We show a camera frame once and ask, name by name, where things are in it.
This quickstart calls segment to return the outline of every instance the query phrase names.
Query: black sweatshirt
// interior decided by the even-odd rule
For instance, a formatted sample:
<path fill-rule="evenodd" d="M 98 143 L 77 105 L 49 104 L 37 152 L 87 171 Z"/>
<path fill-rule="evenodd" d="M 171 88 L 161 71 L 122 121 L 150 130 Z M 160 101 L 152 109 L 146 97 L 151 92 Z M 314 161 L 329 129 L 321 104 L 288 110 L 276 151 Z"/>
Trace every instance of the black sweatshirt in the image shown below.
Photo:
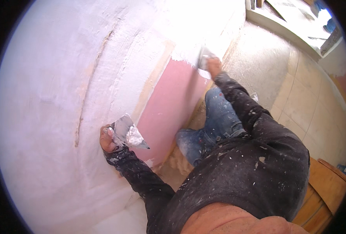
<path fill-rule="evenodd" d="M 238 206 L 258 219 L 281 216 L 287 221 L 302 205 L 309 175 L 306 147 L 226 73 L 215 84 L 247 133 L 214 146 L 176 193 L 134 152 L 122 150 L 117 162 L 106 155 L 144 199 L 147 233 L 180 233 L 194 212 L 214 202 Z"/>

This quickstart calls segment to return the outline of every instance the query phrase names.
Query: white plaster wall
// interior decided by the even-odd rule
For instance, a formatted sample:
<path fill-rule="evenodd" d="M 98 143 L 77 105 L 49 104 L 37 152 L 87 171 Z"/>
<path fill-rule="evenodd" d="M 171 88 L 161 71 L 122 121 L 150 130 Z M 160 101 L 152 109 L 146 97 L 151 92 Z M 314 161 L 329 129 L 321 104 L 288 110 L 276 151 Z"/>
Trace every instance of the white plaster wall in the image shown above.
<path fill-rule="evenodd" d="M 35 233 L 104 233 L 106 225 L 124 233 L 117 214 L 146 215 L 105 162 L 99 129 L 146 104 L 139 97 L 167 44 L 191 64 L 202 44 L 222 56 L 244 8 L 243 0 L 33 3 L 0 68 L 0 168 Z"/>
<path fill-rule="evenodd" d="M 346 43 L 343 37 L 318 61 L 318 64 L 334 77 L 346 74 Z"/>

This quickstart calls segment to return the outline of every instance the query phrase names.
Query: left hand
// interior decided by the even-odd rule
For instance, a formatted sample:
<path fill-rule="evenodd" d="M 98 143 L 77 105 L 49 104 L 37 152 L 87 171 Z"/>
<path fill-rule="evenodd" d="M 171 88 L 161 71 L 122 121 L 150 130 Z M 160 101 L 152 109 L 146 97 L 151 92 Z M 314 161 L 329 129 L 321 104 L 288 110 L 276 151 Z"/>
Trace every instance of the left hand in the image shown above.
<path fill-rule="evenodd" d="M 100 146 L 101 148 L 108 153 L 111 153 L 114 151 L 117 146 L 115 143 L 113 143 L 113 133 L 111 130 L 109 130 L 110 124 L 107 124 L 105 126 L 102 126 L 100 128 Z"/>

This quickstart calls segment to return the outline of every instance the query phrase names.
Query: paint-splattered jeans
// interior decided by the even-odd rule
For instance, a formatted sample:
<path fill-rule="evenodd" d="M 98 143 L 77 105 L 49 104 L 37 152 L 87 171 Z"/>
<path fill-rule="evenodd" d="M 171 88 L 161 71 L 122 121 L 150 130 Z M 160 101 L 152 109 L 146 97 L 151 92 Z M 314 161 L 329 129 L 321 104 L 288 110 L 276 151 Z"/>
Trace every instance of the paint-splattered jeans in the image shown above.
<path fill-rule="evenodd" d="M 182 154 L 194 167 L 202 156 L 220 140 L 236 137 L 245 132 L 241 120 L 232 105 L 225 99 L 221 89 L 214 87 L 207 91 L 206 122 L 199 130 L 181 129 L 176 134 L 176 142 Z"/>

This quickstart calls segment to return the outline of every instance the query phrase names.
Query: hand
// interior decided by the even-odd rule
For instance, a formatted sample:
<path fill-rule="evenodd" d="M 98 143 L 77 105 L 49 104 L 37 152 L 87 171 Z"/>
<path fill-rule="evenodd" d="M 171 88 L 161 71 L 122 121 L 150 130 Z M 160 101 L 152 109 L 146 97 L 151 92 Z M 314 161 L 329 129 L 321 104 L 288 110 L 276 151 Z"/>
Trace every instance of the hand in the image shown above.
<path fill-rule="evenodd" d="M 209 58 L 207 59 L 207 69 L 211 73 L 212 80 L 215 80 L 215 77 L 222 72 L 221 70 L 221 61 L 219 58 Z"/>
<path fill-rule="evenodd" d="M 105 152 L 112 152 L 114 151 L 117 146 L 115 143 L 113 143 L 113 132 L 109 129 L 110 124 L 107 124 L 105 126 L 102 126 L 100 128 L 100 146 Z"/>

